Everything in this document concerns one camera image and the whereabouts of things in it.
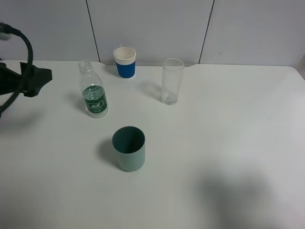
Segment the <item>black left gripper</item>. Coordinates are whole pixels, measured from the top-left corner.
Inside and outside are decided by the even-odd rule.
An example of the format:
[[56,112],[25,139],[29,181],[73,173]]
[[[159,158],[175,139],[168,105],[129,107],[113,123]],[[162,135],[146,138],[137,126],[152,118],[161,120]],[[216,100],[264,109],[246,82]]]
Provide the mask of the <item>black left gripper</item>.
[[[18,89],[22,75],[7,68],[6,64],[0,63],[0,95],[13,93]],[[38,68],[30,65],[30,74],[23,86],[23,95],[35,97],[39,94],[44,85],[52,80],[50,69]]]

